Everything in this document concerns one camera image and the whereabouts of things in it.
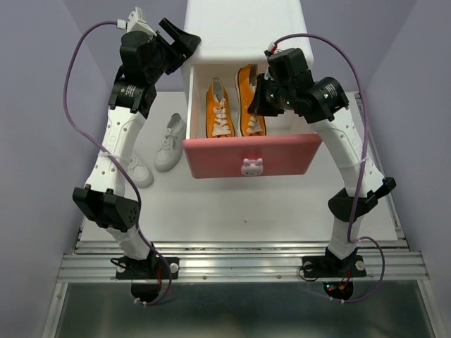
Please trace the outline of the orange sneaker one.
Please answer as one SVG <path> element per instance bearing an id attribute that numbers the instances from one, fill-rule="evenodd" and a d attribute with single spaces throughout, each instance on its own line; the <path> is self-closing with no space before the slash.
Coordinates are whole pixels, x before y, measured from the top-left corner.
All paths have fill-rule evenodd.
<path id="1" fill-rule="evenodd" d="M 228 93 L 221 80 L 213 78 L 206 93 L 206 137 L 229 138 L 235 136 Z"/>
<path id="2" fill-rule="evenodd" d="M 238 98 L 238 127 L 240 136 L 253 137 L 266 135 L 264 117 L 249 112 L 257 88 L 258 65 L 248 64 L 238 70 L 235 76 L 235 87 Z"/>

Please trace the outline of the dark pink drawer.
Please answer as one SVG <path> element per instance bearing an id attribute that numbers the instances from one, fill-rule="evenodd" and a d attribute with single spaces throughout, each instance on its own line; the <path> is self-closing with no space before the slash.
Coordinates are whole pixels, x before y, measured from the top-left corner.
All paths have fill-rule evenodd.
<path id="1" fill-rule="evenodd" d="M 238 132 L 235 74 L 240 67 L 239 64 L 183 67 L 187 98 L 187 133 L 183 147 L 192 176 L 245 177 L 240 170 L 244 158 L 263 159 L 264 171 L 258 176 L 305 174 L 321 145 L 321 138 L 291 112 L 267 118 L 265 136 L 206 137 L 206 93 L 215 77 L 222 81 L 228 93 L 233 126 Z"/>

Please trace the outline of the pink bunny knob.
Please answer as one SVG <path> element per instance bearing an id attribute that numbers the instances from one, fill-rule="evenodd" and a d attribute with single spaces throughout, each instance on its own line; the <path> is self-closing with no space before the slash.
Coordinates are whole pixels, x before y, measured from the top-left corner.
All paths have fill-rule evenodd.
<path id="1" fill-rule="evenodd" d="M 244 176 L 258 176 L 264 171 L 263 159 L 248 159 L 244 158 L 241 166 L 241 173 Z"/>

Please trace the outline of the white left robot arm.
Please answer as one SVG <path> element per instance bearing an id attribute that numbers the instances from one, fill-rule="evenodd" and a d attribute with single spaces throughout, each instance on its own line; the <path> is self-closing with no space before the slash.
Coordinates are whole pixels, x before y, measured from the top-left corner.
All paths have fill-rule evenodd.
<path id="1" fill-rule="evenodd" d="M 159 25 L 173 39 L 138 20 L 116 21 L 126 33 L 121 37 L 121 66 L 108 100 L 107 124 L 99 153 L 83 187 L 76 187 L 73 200 L 84 216 L 106 230 L 140 277 L 156 272 L 151 244 L 140 232 L 141 199 L 125 197 L 126 169 L 142 126 L 156 98 L 156 83 L 164 74 L 179 69 L 197 50 L 201 39 L 163 18 Z"/>

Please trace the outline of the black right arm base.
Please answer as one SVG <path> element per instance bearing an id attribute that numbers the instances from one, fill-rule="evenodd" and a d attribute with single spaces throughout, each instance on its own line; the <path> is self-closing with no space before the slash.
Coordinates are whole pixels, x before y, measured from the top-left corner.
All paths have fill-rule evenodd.
<path id="1" fill-rule="evenodd" d="M 324 280 L 327 296 L 341 302 L 349 301 L 354 292 L 353 278 L 367 276 L 366 266 L 360 255 L 339 260 L 334 256 L 305 256 L 298 275 L 306 282 Z"/>

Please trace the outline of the white sneaker near arm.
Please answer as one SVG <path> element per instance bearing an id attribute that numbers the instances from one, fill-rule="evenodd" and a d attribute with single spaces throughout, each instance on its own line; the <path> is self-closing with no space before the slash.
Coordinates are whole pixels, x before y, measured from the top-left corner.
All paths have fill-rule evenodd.
<path id="1" fill-rule="evenodd" d="M 130 157 L 127 174 L 139 188 L 149 187 L 154 181 L 154 176 L 152 175 L 151 170 L 134 153 L 132 153 L 132 156 Z"/>

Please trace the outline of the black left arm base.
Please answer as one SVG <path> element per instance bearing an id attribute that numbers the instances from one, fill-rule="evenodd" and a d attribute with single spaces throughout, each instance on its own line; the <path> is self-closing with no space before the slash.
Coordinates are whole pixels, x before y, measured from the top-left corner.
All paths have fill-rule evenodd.
<path id="1" fill-rule="evenodd" d="M 178 279 L 180 259 L 170 257 L 168 268 L 161 258 L 157 258 L 150 253 L 145 260 L 135 260 L 122 256 L 112 258 L 110 262 L 116 267 L 117 280 L 130 280 L 130 293 L 135 303 L 143 306 L 150 306 L 162 302 L 163 295 L 167 288 L 163 286 L 163 281 Z"/>

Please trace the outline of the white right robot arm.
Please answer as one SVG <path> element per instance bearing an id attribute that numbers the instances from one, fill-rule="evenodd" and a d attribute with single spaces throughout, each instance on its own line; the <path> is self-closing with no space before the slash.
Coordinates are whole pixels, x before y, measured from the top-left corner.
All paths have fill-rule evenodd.
<path id="1" fill-rule="evenodd" d="M 367 156 L 349 100 L 336 79 L 314 80 L 299 48 L 266 52 L 266 60 L 268 68 L 257 76 L 250 112 L 273 117 L 293 111 L 304 118 L 326 145 L 344 182 L 344 188 L 328 201 L 334 223 L 324 258 L 325 269 L 339 275 L 350 266 L 348 257 L 356 251 L 364 215 L 394 190 L 395 180 L 384 177 Z"/>

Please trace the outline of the white shoe cabinet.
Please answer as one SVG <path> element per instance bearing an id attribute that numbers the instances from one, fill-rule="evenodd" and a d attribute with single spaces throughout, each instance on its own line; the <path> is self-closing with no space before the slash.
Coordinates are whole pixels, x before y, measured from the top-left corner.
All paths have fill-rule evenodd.
<path id="1" fill-rule="evenodd" d="M 182 66 L 187 99 L 187 138 L 205 135 L 205 94 L 222 80 L 237 111 L 235 73 L 248 63 L 266 69 L 264 50 L 280 37 L 307 31 L 300 1 L 188 1 L 184 30 L 201 38 Z"/>

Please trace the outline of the white sneaker near cabinet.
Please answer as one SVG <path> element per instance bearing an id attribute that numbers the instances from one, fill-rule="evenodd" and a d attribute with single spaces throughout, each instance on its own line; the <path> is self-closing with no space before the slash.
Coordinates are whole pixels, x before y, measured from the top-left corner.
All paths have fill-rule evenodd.
<path id="1" fill-rule="evenodd" d="M 183 154 L 185 136 L 186 123 L 180 114 L 174 113 L 156 152 L 154 165 L 159 172 L 167 172 L 177 165 Z"/>

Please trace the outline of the aluminium rail frame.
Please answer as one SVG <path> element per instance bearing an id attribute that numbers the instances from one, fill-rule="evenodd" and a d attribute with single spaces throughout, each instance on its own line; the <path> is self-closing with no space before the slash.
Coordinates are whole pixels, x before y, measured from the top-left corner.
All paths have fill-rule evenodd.
<path id="1" fill-rule="evenodd" d="M 342 186 L 321 147 L 303 176 L 196 180 L 185 161 L 143 191 L 143 230 L 161 253 L 180 259 L 160 306 L 134 303 L 117 280 L 118 245 L 89 222 L 63 257 L 44 337 L 449 337 L 423 255 L 407 243 L 387 198 L 362 230 L 368 275 L 340 305 L 320 282 L 298 275 L 305 256 L 322 254 L 332 218 L 326 201 Z M 376 280 L 384 282 L 376 286 Z"/>

